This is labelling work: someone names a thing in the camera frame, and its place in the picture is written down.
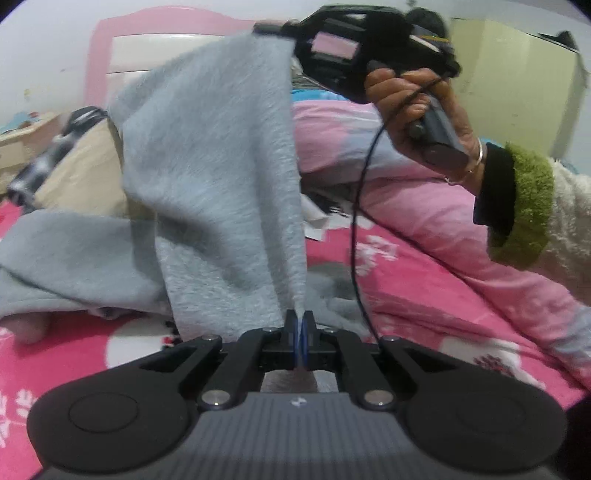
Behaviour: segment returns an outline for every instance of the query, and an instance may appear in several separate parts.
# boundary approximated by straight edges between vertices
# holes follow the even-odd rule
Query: logo
[[[291,404],[297,408],[305,407],[307,403],[308,401],[304,397],[292,398],[291,400]]]

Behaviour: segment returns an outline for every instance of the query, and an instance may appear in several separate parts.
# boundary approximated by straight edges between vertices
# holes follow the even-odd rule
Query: bracelet
[[[466,181],[466,179],[472,175],[474,173],[474,170],[476,170],[478,168],[478,165],[480,165],[482,163],[482,157],[484,156],[484,149],[482,148],[482,142],[480,141],[480,138],[478,139],[478,146],[480,147],[480,153],[478,154],[478,161],[476,162],[476,165],[474,165],[470,170],[468,170],[466,172],[466,174],[458,181],[452,181],[449,179],[449,177],[445,177],[445,181],[447,182],[448,185],[461,185],[462,183],[464,183]]]

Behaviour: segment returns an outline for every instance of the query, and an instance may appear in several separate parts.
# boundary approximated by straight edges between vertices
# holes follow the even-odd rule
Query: gray fleece towel
[[[347,265],[326,262],[309,267],[305,304],[320,327],[350,330],[361,337],[369,335]]]
[[[170,307],[181,336],[235,338],[303,311],[306,256],[292,136],[293,44],[224,38],[144,76],[109,113],[132,222],[43,211],[0,243],[0,318]]]

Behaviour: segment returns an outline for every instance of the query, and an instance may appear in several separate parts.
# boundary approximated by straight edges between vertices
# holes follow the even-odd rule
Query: beige pillow
[[[103,120],[88,130],[35,194],[41,208],[114,217],[146,218],[121,187],[121,140]]]

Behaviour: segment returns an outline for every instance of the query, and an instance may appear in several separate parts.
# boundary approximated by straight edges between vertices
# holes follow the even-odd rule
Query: wall
[[[406,9],[406,0],[355,0]],[[330,0],[25,0],[0,24],[0,124],[25,110],[82,104],[86,53],[96,23],[158,5],[207,8],[236,18],[303,18]],[[421,1],[440,11],[446,0]]]
[[[570,30],[583,62],[587,69],[591,69],[591,24],[580,22],[574,18],[565,17],[540,8],[528,5],[495,1],[459,0],[452,8],[453,17],[461,18],[489,18],[519,30],[537,34],[546,33],[556,35],[559,31]],[[565,156],[581,173],[591,175],[591,83],[579,113],[579,121],[575,127],[573,139]]]
[[[408,9],[407,0],[356,0]],[[330,0],[25,0],[0,24],[0,124],[15,112],[82,105],[86,53],[96,23],[157,5],[184,4],[237,18],[302,18]],[[591,24],[566,0],[418,0],[445,17],[490,18],[530,33],[571,30],[591,69]],[[532,7],[541,5],[546,9]],[[591,174],[591,95],[567,159]]]

